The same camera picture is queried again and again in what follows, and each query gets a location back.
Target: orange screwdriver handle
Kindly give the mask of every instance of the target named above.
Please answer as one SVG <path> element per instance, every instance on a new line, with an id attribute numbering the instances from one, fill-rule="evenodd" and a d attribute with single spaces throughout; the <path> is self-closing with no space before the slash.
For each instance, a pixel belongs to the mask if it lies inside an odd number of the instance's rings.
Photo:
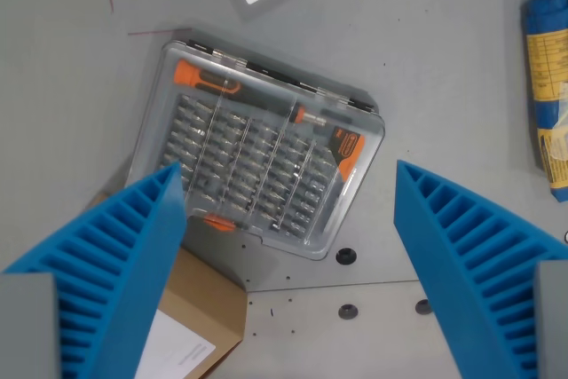
<path id="1" fill-rule="evenodd" d="M 191 86 L 214 95 L 222 95 L 223 93 L 234 95 L 241 90 L 239 82 L 227 80 L 221 75 L 202 70 L 183 59 L 177 63 L 174 83 Z"/>

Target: screwdriver bit set case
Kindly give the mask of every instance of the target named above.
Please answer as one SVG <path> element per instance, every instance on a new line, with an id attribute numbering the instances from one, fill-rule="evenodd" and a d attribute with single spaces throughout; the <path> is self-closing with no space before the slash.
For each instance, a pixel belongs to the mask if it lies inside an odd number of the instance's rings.
<path id="1" fill-rule="evenodd" d="M 175 41 L 162 49 L 128 184 L 180 162 L 187 216 L 322 259 L 383 136 L 374 106 Z"/>

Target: case hinge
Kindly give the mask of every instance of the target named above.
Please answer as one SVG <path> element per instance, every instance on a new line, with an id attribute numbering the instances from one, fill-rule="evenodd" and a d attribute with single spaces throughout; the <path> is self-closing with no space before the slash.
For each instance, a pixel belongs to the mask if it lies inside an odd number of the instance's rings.
<path id="1" fill-rule="evenodd" d="M 243 58 L 238 58 L 238 57 L 234 57 L 233 55 L 229 55 L 228 53 L 225 53 L 223 51 L 220 51 L 219 49 L 214 49 L 212 55 L 215 58 L 219 58 L 221 60 L 228 60 L 234 63 L 234 65 L 236 67 L 241 67 L 241 68 L 246 68 L 247 67 L 247 61 Z"/>

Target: gray table surface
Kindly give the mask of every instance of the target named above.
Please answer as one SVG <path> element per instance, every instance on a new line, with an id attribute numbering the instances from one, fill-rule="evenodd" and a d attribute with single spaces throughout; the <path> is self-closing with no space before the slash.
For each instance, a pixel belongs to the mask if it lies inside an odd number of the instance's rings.
<path id="1" fill-rule="evenodd" d="M 355 265 L 304 260 L 247 236 L 188 236 L 248 289 L 415 280 L 392 225 L 397 159 L 557 238 L 568 230 L 533 151 L 525 0 L 113 1 L 114 13 L 108 0 L 0 0 L 0 267 L 77 215 L 128 159 L 172 37 L 128 34 L 170 28 L 368 91 L 386 121 L 331 251 L 356 249 Z"/>

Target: cardboard box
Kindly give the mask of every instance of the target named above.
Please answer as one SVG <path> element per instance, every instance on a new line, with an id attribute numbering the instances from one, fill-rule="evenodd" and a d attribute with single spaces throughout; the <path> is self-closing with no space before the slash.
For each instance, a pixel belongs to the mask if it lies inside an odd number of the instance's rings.
<path id="1" fill-rule="evenodd" d="M 215 345 L 185 379 L 198 379 L 242 341 L 247 294 L 210 266 L 179 250 L 159 310 Z"/>

